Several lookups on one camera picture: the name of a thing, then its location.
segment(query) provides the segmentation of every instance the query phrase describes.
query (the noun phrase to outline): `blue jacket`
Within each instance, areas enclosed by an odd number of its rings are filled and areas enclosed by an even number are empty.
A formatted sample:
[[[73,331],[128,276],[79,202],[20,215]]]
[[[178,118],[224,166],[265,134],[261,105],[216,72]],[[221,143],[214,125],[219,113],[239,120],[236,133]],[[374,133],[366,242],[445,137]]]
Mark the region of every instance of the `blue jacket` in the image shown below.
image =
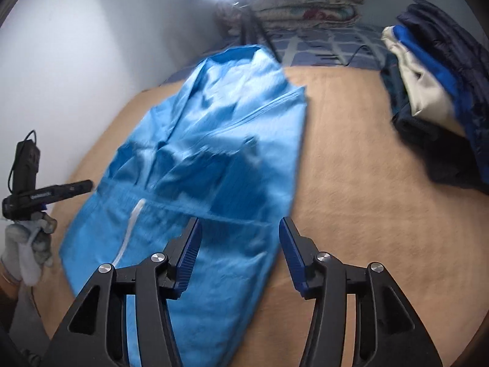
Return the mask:
[[[202,218],[188,290],[168,301],[185,367],[226,365],[239,345],[290,212],[306,113],[270,52],[229,49],[201,62],[118,149],[60,249],[74,293],[105,262],[135,265]],[[138,365],[134,297],[128,343]]]

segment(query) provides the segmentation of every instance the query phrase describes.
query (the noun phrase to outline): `bed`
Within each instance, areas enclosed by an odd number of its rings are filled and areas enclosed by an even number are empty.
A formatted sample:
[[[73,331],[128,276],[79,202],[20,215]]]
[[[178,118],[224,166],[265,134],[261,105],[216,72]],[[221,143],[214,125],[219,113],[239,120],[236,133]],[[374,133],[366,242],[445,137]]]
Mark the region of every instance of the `bed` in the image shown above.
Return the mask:
[[[339,29],[271,30],[267,33],[284,67],[350,66],[380,70],[387,54],[381,41],[382,30],[379,26],[360,23]],[[237,35],[226,36],[171,75],[165,83],[186,79],[204,58],[238,45]]]
[[[342,262],[381,261],[429,331],[443,364],[451,365],[489,309],[489,198],[433,184],[424,165],[398,139],[389,100],[375,70],[286,67],[307,87],[309,107],[292,217],[302,235]],[[97,183],[117,147],[145,112],[182,82],[140,93],[114,119],[73,173]],[[86,196],[58,203],[53,217],[54,266],[34,299],[52,336],[73,301],[57,250]],[[351,365],[354,299],[348,299],[343,366]],[[299,365],[312,316],[292,285],[282,254],[231,365]]]

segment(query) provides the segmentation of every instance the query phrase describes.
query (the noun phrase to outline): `white fabric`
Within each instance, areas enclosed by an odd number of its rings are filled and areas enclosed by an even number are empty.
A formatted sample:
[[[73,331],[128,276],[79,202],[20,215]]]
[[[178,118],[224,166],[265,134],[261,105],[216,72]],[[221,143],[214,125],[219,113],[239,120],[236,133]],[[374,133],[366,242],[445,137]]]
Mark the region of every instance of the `white fabric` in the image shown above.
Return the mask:
[[[382,32],[382,41],[398,58],[399,72],[409,96],[413,117],[465,137],[464,130],[455,119],[451,96],[416,56],[396,39],[392,26]]]

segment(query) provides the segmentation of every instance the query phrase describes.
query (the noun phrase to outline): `metal screw cap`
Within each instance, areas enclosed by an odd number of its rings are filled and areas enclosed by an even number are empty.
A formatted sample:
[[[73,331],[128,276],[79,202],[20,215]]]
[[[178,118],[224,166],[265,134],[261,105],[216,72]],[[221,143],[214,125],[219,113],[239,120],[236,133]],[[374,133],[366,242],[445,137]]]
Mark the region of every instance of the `metal screw cap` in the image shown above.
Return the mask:
[[[331,258],[331,255],[329,255],[327,252],[320,252],[319,254],[316,255],[316,258],[323,262],[326,261],[328,258]]]
[[[165,254],[161,252],[157,252],[156,254],[151,255],[151,261],[153,262],[163,262],[166,258]]]
[[[110,272],[112,269],[112,266],[110,264],[101,264],[99,267],[98,267],[98,271],[100,273],[107,273],[107,272]]]
[[[374,272],[380,273],[384,270],[384,266],[379,262],[374,262],[373,264],[370,265],[370,269],[372,269]]]

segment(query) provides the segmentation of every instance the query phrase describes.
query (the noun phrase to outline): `blue checkered bedsheet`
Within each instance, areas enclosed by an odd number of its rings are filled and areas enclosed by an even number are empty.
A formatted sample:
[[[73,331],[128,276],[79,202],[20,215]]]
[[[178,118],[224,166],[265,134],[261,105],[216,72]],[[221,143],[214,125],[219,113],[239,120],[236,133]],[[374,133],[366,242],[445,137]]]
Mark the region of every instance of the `blue checkered bedsheet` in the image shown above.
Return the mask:
[[[387,49],[381,41],[382,27],[357,24],[341,29],[275,30],[269,31],[273,44],[287,66],[346,66],[360,69],[380,70],[385,63]],[[165,83],[186,79],[204,58],[224,49],[239,45],[238,36],[228,36],[209,51],[189,62],[171,75]]]

